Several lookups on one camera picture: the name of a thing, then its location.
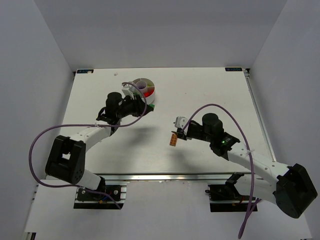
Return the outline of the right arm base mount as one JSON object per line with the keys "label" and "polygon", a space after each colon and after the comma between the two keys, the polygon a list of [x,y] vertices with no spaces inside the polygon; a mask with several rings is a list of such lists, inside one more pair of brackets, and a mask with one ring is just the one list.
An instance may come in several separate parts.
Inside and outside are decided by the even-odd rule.
{"label": "right arm base mount", "polygon": [[244,173],[233,173],[224,183],[209,184],[205,193],[209,197],[211,213],[245,213],[249,194],[241,195],[235,184],[244,178]]}

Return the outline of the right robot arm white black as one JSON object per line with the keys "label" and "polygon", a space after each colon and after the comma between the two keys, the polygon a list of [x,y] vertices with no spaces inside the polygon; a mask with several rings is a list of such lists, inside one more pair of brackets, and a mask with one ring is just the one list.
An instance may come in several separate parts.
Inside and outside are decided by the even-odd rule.
{"label": "right robot arm white black", "polygon": [[178,116],[174,126],[174,134],[178,139],[208,142],[216,156],[253,170],[254,177],[233,173],[225,182],[226,193],[235,197],[253,195],[277,205],[283,213],[294,219],[298,219],[318,196],[304,166],[272,161],[249,150],[238,138],[225,132],[222,121],[214,113],[205,114],[201,124]]}

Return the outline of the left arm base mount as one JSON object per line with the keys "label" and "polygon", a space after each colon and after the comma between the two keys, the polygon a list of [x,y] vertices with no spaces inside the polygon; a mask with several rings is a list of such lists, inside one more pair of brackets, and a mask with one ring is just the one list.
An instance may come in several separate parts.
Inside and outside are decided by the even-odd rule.
{"label": "left arm base mount", "polygon": [[90,193],[84,188],[77,190],[73,208],[81,210],[120,210],[126,199],[127,186],[107,184],[105,192],[113,198],[119,208],[108,196]]}

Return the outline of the red lego brick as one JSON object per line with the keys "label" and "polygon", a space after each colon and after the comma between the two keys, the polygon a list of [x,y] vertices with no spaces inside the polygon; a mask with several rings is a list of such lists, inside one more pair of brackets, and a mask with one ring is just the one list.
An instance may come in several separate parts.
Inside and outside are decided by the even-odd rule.
{"label": "red lego brick", "polygon": [[143,95],[144,95],[146,98],[148,98],[148,97],[150,97],[153,93],[154,93],[154,90],[151,90],[151,91],[145,92]]}

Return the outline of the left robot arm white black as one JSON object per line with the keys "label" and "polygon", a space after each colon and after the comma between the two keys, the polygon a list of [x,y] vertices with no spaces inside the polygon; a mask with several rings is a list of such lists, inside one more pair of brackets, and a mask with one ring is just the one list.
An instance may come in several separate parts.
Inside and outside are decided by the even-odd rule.
{"label": "left robot arm white black", "polygon": [[112,136],[123,118],[139,118],[153,110],[154,105],[146,105],[138,95],[123,97],[119,92],[109,93],[105,106],[96,118],[98,122],[105,122],[109,126],[90,126],[72,136],[57,136],[45,166],[45,173],[71,185],[96,192],[105,191],[104,178],[85,169],[87,151]]}

